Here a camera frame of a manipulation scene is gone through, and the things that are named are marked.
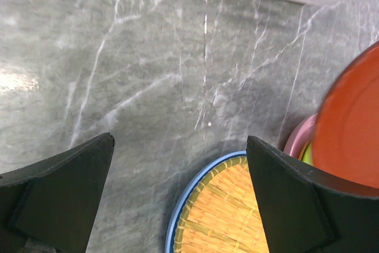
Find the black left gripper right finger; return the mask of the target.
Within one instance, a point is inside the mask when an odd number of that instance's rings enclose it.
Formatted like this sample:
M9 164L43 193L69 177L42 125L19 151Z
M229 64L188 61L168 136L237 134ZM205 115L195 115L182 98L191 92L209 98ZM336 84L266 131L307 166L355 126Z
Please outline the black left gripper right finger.
M378 252L378 189L249 136L246 154L270 252Z

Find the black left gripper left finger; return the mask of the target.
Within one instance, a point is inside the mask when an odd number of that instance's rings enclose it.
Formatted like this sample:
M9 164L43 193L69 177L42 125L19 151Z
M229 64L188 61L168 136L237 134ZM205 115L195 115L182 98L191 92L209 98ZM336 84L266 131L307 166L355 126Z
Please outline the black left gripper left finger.
M33 238L85 252L115 146L103 133L66 152L1 174L1 252Z

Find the red round plate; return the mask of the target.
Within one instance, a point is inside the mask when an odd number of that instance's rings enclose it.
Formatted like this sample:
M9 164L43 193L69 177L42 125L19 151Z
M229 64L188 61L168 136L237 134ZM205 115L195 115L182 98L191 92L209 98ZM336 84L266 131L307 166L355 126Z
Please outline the red round plate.
M328 90L314 125L312 155L318 169L378 187L378 43Z

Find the green plate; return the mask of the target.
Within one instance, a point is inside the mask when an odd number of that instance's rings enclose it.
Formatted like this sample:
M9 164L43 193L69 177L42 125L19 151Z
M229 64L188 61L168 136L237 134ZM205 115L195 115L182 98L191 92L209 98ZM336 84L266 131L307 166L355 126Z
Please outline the green plate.
M302 148L299 157L299 160L307 163L309 165L313 165L313 157L312 157L312 143L311 141L307 142Z

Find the pink plate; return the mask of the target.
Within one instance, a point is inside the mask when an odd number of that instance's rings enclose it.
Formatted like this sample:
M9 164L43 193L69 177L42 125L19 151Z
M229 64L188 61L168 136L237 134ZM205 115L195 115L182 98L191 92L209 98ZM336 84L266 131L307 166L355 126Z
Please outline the pink plate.
M284 153L298 159L311 141L313 165L307 164L306 174L316 185L378 199L378 117L348 114L316 121L314 114L295 127Z

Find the blue plate with bamboo mat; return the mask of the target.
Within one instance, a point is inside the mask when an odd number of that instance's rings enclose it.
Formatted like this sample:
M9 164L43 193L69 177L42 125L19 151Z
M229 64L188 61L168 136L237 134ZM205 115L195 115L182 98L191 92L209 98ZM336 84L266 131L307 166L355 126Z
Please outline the blue plate with bamboo mat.
M165 252L268 252L246 151L217 158L180 196Z

